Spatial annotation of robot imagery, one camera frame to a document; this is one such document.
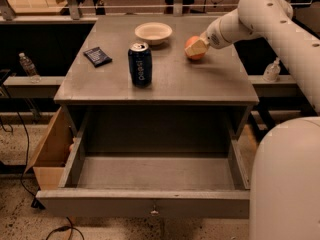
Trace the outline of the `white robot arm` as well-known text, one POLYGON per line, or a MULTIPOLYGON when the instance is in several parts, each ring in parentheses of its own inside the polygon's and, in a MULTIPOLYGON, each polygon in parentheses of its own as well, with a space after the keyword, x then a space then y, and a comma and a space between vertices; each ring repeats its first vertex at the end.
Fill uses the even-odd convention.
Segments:
MULTIPOLYGON (((273 96, 298 88, 320 110, 319 39, 292 21, 285 0, 239 0, 185 47, 191 58, 209 47, 264 38, 288 70, 250 79, 273 96)), ((249 240, 320 240, 320 117, 302 117, 271 129, 255 155, 249 200, 249 240)))

